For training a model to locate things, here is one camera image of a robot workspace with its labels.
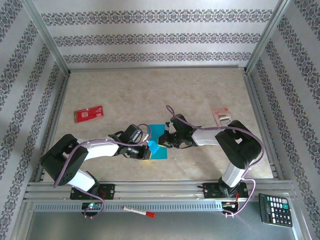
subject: red card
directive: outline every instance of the red card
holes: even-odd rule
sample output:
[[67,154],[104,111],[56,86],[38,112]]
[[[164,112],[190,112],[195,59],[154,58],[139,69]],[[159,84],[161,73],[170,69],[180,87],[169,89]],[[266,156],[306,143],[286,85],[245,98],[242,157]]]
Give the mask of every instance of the red card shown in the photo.
[[80,123],[92,119],[98,119],[104,116],[104,110],[102,106],[94,106],[81,110],[74,111],[74,122]]

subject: pink package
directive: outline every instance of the pink package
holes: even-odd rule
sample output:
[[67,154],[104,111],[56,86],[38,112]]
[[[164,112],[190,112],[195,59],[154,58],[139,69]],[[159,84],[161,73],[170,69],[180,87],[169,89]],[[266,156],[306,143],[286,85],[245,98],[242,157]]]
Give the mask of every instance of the pink package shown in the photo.
[[227,107],[213,109],[212,114],[218,127],[227,126],[232,122],[231,112]]

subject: perforated metal strip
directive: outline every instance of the perforated metal strip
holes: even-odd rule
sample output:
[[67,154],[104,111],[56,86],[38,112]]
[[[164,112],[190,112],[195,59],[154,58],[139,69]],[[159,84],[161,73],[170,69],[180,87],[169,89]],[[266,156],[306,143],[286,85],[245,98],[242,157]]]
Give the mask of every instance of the perforated metal strip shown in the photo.
[[[82,204],[53,202],[53,203],[36,203],[35,212],[80,212]],[[122,207],[128,206],[135,209],[153,211],[153,212],[206,212],[221,211],[221,201],[206,202],[111,202],[105,205],[104,212],[123,212]]]

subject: black bracket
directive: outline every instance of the black bracket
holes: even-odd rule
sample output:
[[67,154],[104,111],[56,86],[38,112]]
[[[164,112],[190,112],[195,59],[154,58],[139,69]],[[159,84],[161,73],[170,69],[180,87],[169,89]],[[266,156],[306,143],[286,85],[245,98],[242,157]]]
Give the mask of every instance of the black bracket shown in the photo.
[[[205,199],[225,199],[226,196],[219,189],[218,182],[205,182],[202,184],[203,196]],[[248,198],[248,189],[245,182],[240,182],[236,191],[239,194],[239,198]]]
[[[115,187],[116,185],[114,184],[100,183],[96,195],[102,198],[103,200],[113,200],[115,196]],[[95,197],[89,196],[75,189],[74,187],[71,188],[70,199],[71,200],[94,200],[94,202],[99,202],[99,200],[96,199]]]

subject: patterned wallpaper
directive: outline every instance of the patterned wallpaper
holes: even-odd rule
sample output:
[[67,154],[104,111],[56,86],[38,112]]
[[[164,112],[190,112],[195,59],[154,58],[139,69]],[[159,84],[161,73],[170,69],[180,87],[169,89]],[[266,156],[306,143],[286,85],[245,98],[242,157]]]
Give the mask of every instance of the patterned wallpaper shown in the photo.
[[35,0],[70,69],[244,67],[278,0]]
[[0,0],[0,6],[0,240],[5,240],[44,151],[65,78],[20,1]]
[[320,239],[320,1],[290,3],[251,73],[276,154]]

